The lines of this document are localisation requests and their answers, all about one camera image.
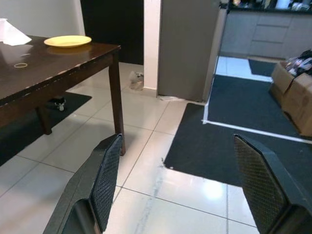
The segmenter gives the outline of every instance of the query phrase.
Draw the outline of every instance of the refrigerator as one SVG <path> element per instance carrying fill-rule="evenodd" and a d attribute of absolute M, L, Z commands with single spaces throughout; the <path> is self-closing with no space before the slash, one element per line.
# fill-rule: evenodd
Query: refrigerator
<path fill-rule="evenodd" d="M 163 0 L 158 94 L 207 101 L 226 18 L 219 0 Z"/>

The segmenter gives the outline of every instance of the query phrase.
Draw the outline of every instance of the table top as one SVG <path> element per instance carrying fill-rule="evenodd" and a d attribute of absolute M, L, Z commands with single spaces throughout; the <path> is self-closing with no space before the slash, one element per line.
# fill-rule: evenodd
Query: table top
<path fill-rule="evenodd" d="M 10 46 L 0 42 L 0 105 L 54 81 L 57 75 L 120 50 L 120 46 L 93 43 L 57 48 L 43 43 L 46 38 L 30 36 L 26 45 Z M 18 63 L 26 63 L 16 68 Z"/>

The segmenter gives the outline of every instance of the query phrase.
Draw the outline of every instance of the wall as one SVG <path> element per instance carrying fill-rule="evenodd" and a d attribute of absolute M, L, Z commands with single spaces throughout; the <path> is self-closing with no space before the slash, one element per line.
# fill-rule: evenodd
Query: wall
<path fill-rule="evenodd" d="M 1 0 L 0 18 L 29 35 L 84 34 L 79 0 Z"/>
<path fill-rule="evenodd" d="M 144 0 L 144 88 L 157 89 L 161 0 Z"/>

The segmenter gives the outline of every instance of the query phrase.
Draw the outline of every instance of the dining table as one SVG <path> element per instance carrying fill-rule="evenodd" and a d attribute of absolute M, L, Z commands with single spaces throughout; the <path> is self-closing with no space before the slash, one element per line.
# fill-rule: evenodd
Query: dining table
<path fill-rule="evenodd" d="M 124 135 L 118 61 L 121 47 L 91 42 L 59 48 L 44 44 L 47 38 L 29 37 L 32 40 L 24 45 L 0 42 L 0 127 L 35 109 L 43 132 L 51 134 L 46 102 L 109 67 L 115 132 Z M 123 138 L 121 154 L 125 151 Z"/>

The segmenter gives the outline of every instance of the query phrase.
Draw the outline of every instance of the black door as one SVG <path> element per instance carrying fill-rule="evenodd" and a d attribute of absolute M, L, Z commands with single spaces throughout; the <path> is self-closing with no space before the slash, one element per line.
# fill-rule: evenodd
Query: black door
<path fill-rule="evenodd" d="M 120 61 L 143 64 L 143 0 L 80 2 L 87 36 L 94 42 L 121 45 Z"/>

